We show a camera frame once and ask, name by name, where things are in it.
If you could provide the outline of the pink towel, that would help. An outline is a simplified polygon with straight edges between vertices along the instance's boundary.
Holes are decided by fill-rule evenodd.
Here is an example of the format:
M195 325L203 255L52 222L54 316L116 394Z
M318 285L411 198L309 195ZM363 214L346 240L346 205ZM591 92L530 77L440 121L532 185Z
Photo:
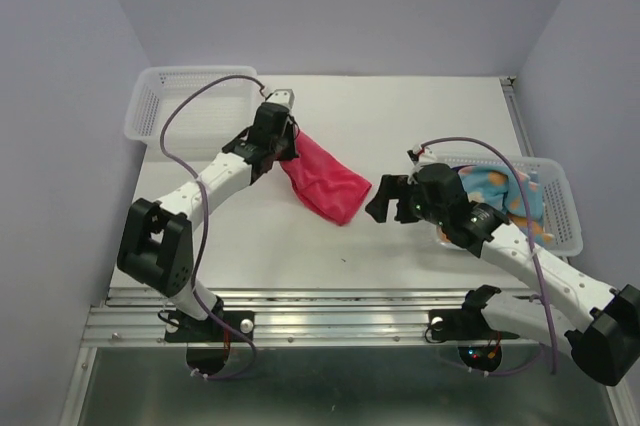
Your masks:
M304 132L295 140L298 157L281 162L292 190L308 210L338 226L347 225L372 184L344 166Z

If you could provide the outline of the blue patterned towel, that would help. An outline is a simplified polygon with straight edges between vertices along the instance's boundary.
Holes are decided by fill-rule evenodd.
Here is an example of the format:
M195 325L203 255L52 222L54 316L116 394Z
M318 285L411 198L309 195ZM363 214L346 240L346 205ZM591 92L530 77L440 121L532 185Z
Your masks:
M506 166L486 165L468 165L456 171L470 201L489 204L506 215L526 218L526 199L531 220L543 223L543 190L536 173L517 170L514 175Z

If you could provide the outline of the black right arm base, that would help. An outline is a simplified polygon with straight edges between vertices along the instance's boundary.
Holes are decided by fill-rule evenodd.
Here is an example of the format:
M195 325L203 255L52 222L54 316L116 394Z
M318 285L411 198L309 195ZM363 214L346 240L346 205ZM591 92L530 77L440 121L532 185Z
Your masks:
M519 339L514 333L493 329L476 310L436 309L430 311L429 318L424 337L430 344L489 341L498 337L506 340Z

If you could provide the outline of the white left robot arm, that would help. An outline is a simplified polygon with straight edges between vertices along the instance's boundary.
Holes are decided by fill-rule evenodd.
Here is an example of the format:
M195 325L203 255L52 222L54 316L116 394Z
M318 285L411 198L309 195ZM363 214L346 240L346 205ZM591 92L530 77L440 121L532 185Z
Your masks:
M220 298L195 278L194 231L208 234L210 214L254 184L279 161L297 157L293 92L274 91L258 107L253 124L225 145L213 161L174 191L130 206L116 266L168 298L188 316L199 339L215 338L223 317Z

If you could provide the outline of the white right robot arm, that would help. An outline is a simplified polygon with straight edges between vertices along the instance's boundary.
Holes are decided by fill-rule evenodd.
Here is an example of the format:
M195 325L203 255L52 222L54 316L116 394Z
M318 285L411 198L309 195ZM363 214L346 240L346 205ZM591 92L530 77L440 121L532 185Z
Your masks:
M461 306L434 311L428 342L461 345L521 338L569 356L589 378L616 386L639 359L639 290L616 289L574 269L527 238L495 208L468 199L458 173L443 163L410 175L384 175L365 211L382 224L389 205L400 224L429 222L458 248L509 273L531 290L512 296L482 285Z

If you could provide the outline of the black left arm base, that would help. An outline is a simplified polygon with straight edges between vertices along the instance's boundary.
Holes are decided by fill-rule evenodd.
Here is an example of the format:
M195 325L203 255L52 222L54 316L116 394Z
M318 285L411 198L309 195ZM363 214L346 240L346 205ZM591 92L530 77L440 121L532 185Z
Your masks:
M255 313L250 310L219 310L218 317L228 326L253 338ZM167 343L222 343L224 340L238 341L210 318L198 321L178 310L162 309L158 319L165 326L164 341Z

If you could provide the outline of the white empty plastic basket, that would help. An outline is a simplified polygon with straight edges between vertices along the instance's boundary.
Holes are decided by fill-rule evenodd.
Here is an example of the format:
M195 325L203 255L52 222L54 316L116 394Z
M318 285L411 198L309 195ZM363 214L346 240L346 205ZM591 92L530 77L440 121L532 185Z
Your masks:
M250 66L167 66L143 70L125 116L124 134L157 149L169 116L210 82L226 80L199 94L171 120L165 135L171 150L214 149L253 122L260 98Z

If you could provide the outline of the peach patterned towel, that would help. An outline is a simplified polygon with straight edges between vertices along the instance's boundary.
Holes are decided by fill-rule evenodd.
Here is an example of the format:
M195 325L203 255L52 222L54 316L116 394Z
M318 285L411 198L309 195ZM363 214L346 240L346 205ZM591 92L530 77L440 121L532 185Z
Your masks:
M528 223L527 220L524 216L515 216L515 215L508 215L510 221L515 224L525 235L528 234ZM534 240L537 244L541 245L541 246L546 246L549 243L552 243L555 240L555 237L553 234L547 232L543 225L538 222L533 220L532 221L532 231L533 231L533 237ZM453 243L449 240L449 238L442 232L440 227L436 228L436 236L437 239L444 245L449 245L449 246L453 246Z

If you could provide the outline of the white plastic towel basket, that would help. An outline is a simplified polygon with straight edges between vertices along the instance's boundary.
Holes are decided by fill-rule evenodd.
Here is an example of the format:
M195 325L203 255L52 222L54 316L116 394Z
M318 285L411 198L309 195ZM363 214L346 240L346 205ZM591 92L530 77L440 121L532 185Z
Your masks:
M446 153L439 159L454 170L468 165L506 166L499 158L488 154ZM527 174L536 173L542 186L542 225L555 237L552 243L544 247L558 256L572 257L580 253L583 249L581 226L563 168L546 158L510 156L508 160L516 170Z

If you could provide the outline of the aluminium mounting rail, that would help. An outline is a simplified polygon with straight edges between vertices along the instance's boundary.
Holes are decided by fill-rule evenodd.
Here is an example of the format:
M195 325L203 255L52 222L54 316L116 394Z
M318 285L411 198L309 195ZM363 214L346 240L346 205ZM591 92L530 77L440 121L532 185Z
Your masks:
M222 290L227 311L254 313L260 349L419 346L433 310L462 304L464 289ZM157 312L172 305L146 288L116 288L90 309L84 347L166 347Z

